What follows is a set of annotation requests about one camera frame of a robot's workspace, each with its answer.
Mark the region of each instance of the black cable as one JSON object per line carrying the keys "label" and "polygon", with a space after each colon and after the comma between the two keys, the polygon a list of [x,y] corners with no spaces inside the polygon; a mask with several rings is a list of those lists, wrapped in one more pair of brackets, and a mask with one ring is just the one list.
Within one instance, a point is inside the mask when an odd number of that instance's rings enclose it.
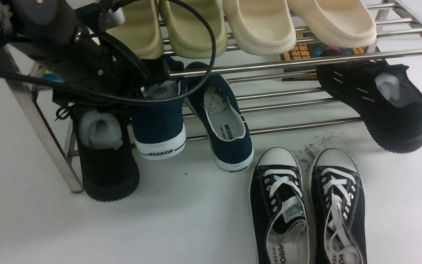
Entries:
{"label": "black cable", "polygon": [[15,80],[25,83],[31,83],[36,85],[44,85],[47,87],[52,87],[55,89],[58,89],[62,92],[70,92],[75,95],[81,95],[85,97],[92,97],[99,100],[106,100],[108,102],[112,103],[119,103],[119,104],[127,104],[127,105],[154,105],[154,104],[164,104],[169,103],[175,100],[180,100],[188,97],[189,95],[196,92],[208,79],[208,77],[211,75],[211,71],[214,67],[214,62],[216,60],[216,37],[214,37],[214,33],[212,31],[211,26],[206,22],[204,17],[202,17],[196,10],[194,10],[191,6],[183,3],[179,0],[166,0],[171,3],[174,3],[176,5],[179,5],[183,7],[184,9],[191,12],[206,28],[208,31],[210,38],[211,38],[211,59],[208,66],[208,69],[206,70],[206,73],[202,76],[201,80],[191,89],[188,89],[186,93],[182,95],[178,95],[173,98],[168,99],[160,99],[160,100],[147,100],[147,99],[133,99],[128,97],[122,97],[122,96],[116,96],[116,95],[109,95],[107,93],[102,92],[93,92],[89,90],[81,90],[81,88],[76,87],[74,85],[70,85],[69,83],[63,83],[63,82],[53,82],[49,80],[44,80],[40,78],[30,77],[22,74],[12,73],[12,72],[5,72],[0,70],[0,78],[7,79],[7,80]]}

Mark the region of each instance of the black canvas sneaker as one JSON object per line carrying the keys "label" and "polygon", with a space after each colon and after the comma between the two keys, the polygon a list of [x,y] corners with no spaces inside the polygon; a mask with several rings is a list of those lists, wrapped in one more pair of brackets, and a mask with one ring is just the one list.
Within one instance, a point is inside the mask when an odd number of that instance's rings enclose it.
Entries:
{"label": "black canvas sneaker", "polygon": [[[322,56],[343,55],[328,48]],[[422,94],[407,76],[408,66],[384,61],[318,66],[322,88],[356,110],[377,144],[395,153],[422,146]]]}
{"label": "black canvas sneaker", "polygon": [[268,149],[258,161],[250,204],[259,264],[309,263],[308,226],[302,179],[294,156]]}
{"label": "black canvas sneaker", "polygon": [[367,264],[364,190],[351,158],[329,148],[310,172],[317,264]]}

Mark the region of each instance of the shoe rack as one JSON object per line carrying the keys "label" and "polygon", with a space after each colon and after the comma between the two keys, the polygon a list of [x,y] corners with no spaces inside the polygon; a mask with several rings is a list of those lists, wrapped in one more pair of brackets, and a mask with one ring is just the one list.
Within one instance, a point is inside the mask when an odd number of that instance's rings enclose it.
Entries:
{"label": "shoe rack", "polygon": [[[375,23],[377,25],[377,36],[380,39],[384,37],[391,36],[400,36],[400,35],[420,35],[422,37],[422,23],[416,17],[414,17],[410,11],[403,7],[400,3],[395,0],[382,0],[382,3],[378,5],[368,5],[370,11],[377,11],[377,16],[375,18]],[[400,17],[399,19],[387,20],[387,15],[390,11],[395,12]],[[409,29],[403,30],[392,30],[385,31],[382,30],[385,25],[399,25],[399,24],[408,24]],[[310,32],[307,27],[296,28],[297,33]],[[228,38],[232,39],[232,33],[228,34]],[[305,37],[297,40],[297,44],[310,44],[318,42],[314,37]],[[168,45],[169,39],[164,39],[164,44]],[[315,75],[315,70],[304,70],[298,71],[298,68],[307,69],[307,67],[315,67],[316,65],[326,65],[334,62],[352,62],[359,60],[375,60],[375,59],[388,59],[388,58],[399,58],[406,56],[419,56],[422,55],[422,49],[413,49],[413,50],[398,50],[392,52],[376,52],[375,47],[377,43],[369,46],[367,52],[362,55],[347,55],[340,57],[325,57],[325,58],[311,58],[296,60],[290,62],[265,62],[265,63],[255,63],[249,65],[235,65],[231,67],[215,67],[212,71],[214,74],[228,74],[228,73],[242,73],[247,72],[247,77],[238,77],[228,79],[229,83],[242,83],[242,82],[252,82],[252,81],[261,81],[261,80],[274,80],[280,79],[283,77],[298,77],[298,76],[307,76]],[[236,45],[228,45],[227,52],[232,52],[239,50],[239,47]],[[165,55],[174,55],[173,50],[166,50]],[[253,72],[258,70],[268,70],[268,69],[291,69],[290,73],[283,74],[271,74],[271,75],[256,75]],[[10,54],[7,48],[0,50],[0,70],[6,70],[10,72],[19,72],[15,61]],[[31,76],[42,77],[44,70],[35,63],[30,72]],[[185,72],[172,72],[171,77],[192,77],[199,76],[204,74],[204,71],[185,71]],[[81,182],[73,171],[71,164],[72,158],[79,155],[77,151],[74,150],[75,147],[75,135],[73,133],[72,123],[69,126],[67,131],[67,140],[62,146],[57,139],[55,138],[51,127],[48,125],[47,120],[42,114],[40,107],[37,104],[37,97],[39,92],[47,90],[46,87],[37,87],[36,85],[28,85],[21,82],[7,81],[10,90],[13,92],[14,97],[20,105],[20,108],[23,110],[27,118],[29,119],[30,124],[40,138],[42,144],[45,146],[48,154],[52,158],[53,162],[57,166],[60,174],[63,179],[66,181],[69,189],[73,193],[80,193],[83,191]],[[237,97],[237,100],[250,100],[250,99],[265,99],[271,97],[281,97],[281,96],[290,96],[290,95],[304,95],[311,94],[315,92],[322,92],[322,89],[319,88],[310,88],[310,89],[299,89],[299,90],[287,90],[283,92],[267,92],[260,93],[256,95],[241,95]],[[294,107],[308,107],[314,105],[322,105],[336,102],[334,99],[318,99],[318,100],[307,100],[303,102],[291,102],[284,104],[263,104],[258,107],[247,107],[242,108],[241,112],[243,114],[264,110],[288,110]],[[193,119],[195,118],[192,114],[185,114],[184,119]],[[326,127],[330,125],[343,125],[349,124],[352,122],[361,122],[360,117],[353,118],[344,118],[344,119],[333,119],[325,120],[321,122],[307,122],[303,124],[296,125],[283,125],[278,127],[267,127],[263,129],[253,129],[251,130],[251,135],[265,134],[265,133],[274,133],[274,132],[283,132],[283,131],[293,131],[298,129],[308,129],[315,127]],[[206,135],[188,137],[187,141],[197,141],[197,140],[206,140]]]}

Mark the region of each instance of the slipper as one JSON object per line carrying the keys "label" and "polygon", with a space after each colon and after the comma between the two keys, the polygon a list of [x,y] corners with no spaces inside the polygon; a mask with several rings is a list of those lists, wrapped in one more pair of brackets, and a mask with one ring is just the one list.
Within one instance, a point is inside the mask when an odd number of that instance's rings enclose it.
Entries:
{"label": "slipper", "polygon": [[122,7],[125,23],[107,30],[140,59],[157,59],[164,53],[156,0],[139,0]]}
{"label": "slipper", "polygon": [[375,21],[362,0],[288,0],[288,6],[321,42],[363,47],[375,42]]}
{"label": "slipper", "polygon": [[[220,0],[182,0],[201,14],[216,37],[216,56],[227,49],[227,31]],[[176,55],[191,58],[211,58],[211,40],[204,25],[188,10],[161,0],[160,14],[169,32],[170,45]]]}
{"label": "slipper", "polygon": [[280,54],[296,44],[286,0],[225,0],[223,10],[237,45],[247,53]]}

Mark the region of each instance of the blue object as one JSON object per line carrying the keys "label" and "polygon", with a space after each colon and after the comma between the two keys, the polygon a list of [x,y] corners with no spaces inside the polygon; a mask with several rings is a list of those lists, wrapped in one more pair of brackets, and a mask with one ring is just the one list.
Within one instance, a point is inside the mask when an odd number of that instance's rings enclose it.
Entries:
{"label": "blue object", "polygon": [[[184,70],[183,62],[165,57],[169,69]],[[176,97],[186,92],[186,79],[167,81],[144,92],[147,99]],[[182,100],[162,105],[134,106],[129,109],[136,147],[149,160],[163,160],[175,156],[185,147],[186,132],[183,125]]]}
{"label": "blue object", "polygon": [[[207,67],[202,62],[193,62],[186,69]],[[200,79],[189,77],[188,85],[193,87]],[[220,75],[211,75],[197,92],[186,98],[186,103],[206,128],[216,165],[228,172],[248,168],[253,159],[253,145],[229,82]]]}
{"label": "blue object", "polygon": [[46,73],[44,76],[43,76],[43,79],[45,79],[45,80],[49,80],[49,81],[53,81],[53,82],[63,82],[61,79],[60,79],[60,77],[58,77],[57,75],[54,75],[54,74],[52,74],[52,73]]}

